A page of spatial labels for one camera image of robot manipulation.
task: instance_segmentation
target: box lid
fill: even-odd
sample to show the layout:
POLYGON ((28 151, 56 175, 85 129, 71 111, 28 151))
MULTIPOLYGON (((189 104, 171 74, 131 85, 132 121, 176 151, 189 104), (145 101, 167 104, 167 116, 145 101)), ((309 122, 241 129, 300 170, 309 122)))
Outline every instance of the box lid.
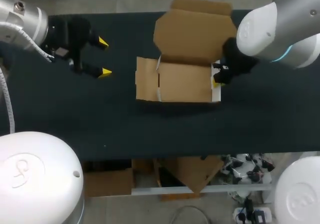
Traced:
POLYGON ((198 65, 221 59, 222 45, 237 34, 231 12, 225 2, 174 0, 154 29, 163 61, 198 65))

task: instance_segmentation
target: dark tablecloth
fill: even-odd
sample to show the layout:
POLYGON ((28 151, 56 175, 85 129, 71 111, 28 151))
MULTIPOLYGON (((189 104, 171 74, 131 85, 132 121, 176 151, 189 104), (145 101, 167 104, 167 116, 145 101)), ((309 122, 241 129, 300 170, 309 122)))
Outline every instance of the dark tablecloth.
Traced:
MULTIPOLYGON (((234 11, 235 24, 247 12, 234 11)), ((318 61, 301 70, 261 63, 225 86, 218 106, 137 102, 136 57, 158 58, 152 40, 161 15, 83 15, 110 44, 107 52, 83 51, 85 61, 113 71, 103 80, 75 75, 65 62, 8 50, 16 130, 55 135, 92 161, 320 149, 318 61)), ((8 132, 2 102, 0 134, 8 132)))

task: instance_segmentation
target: box flap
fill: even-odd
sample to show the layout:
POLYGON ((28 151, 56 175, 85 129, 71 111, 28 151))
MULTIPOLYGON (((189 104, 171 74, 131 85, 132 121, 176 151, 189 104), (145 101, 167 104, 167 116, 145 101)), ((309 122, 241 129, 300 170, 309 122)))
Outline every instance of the box flap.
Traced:
POLYGON ((226 15, 172 9, 156 21, 153 40, 163 61, 209 65, 237 29, 226 15))
POLYGON ((232 5, 225 2, 212 2, 208 0, 174 0, 171 9, 181 9, 192 12, 221 14, 231 16, 232 5))
POLYGON ((135 85, 136 99, 158 101, 158 73, 156 71, 157 60, 148 58, 136 58, 135 85))
POLYGON ((194 193, 199 193, 223 166, 218 156, 181 157, 162 159, 160 164, 189 187, 194 193))

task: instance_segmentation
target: open cardboard box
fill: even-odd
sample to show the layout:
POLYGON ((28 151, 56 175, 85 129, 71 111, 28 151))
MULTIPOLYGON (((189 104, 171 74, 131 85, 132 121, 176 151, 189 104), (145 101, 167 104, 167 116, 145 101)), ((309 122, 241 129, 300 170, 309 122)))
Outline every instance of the open cardboard box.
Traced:
POLYGON ((159 102, 221 101, 213 68, 222 46, 237 29, 232 6, 206 0, 174 0, 170 11, 156 21, 153 40, 158 60, 137 57, 136 99, 159 102))

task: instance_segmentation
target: cable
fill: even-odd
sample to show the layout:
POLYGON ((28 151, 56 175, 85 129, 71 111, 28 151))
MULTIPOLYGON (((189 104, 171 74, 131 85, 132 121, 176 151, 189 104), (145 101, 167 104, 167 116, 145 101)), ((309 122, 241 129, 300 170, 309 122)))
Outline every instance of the cable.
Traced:
MULTIPOLYGON (((30 44, 31 46, 43 57, 45 58, 48 62, 52 62, 55 57, 47 54, 46 52, 44 52, 34 41, 33 39, 25 32, 22 30, 21 27, 19 27, 16 24, 11 24, 8 22, 0 22, 0 26, 4 26, 4 27, 8 27, 10 29, 13 29, 15 31, 17 31, 22 37, 24 37, 30 44)), ((8 117, 9 117, 9 125, 10 125, 10 133, 15 133, 15 118, 14 118, 14 111, 12 109, 12 105, 11 105, 11 99, 10 99, 10 95, 9 95, 9 89, 7 86, 7 82, 5 79, 5 75, 2 72, 2 69, 0 67, 0 85, 2 88, 2 92, 4 95, 4 100, 5 105, 6 105, 6 110, 8 113, 8 117)))
POLYGON ((197 211, 200 212, 200 213, 202 214, 202 216, 204 217, 206 224, 210 224, 210 220, 209 220, 209 218, 206 216, 206 214, 205 214, 201 209, 199 209, 199 208, 197 208, 197 207, 194 207, 194 206, 183 206, 183 207, 181 207, 181 208, 178 208, 178 209, 176 210, 176 212, 173 214, 173 216, 172 216, 171 221, 169 222, 169 224, 174 224, 175 221, 176 221, 176 219, 177 219, 177 217, 178 217, 178 216, 181 214, 181 212, 182 212, 184 209, 186 209, 186 208, 191 208, 191 209, 197 210, 197 211))
POLYGON ((5 75, 2 72, 1 67, 0 67, 0 84, 1 84, 3 95, 4 95, 4 100, 6 101, 5 105, 6 105, 6 108, 7 108, 6 110, 7 110, 8 117, 9 117, 10 133, 15 133, 14 111, 12 110, 12 105, 11 105, 7 82, 6 82, 5 75))
POLYGON ((17 31, 22 37, 24 37, 30 44, 31 46, 43 57, 45 58, 48 62, 52 62, 55 57, 47 54, 44 52, 34 41, 33 39, 25 32, 21 27, 19 27, 16 24, 8 23, 8 22, 0 22, 0 26, 4 26, 10 29, 13 29, 17 31))

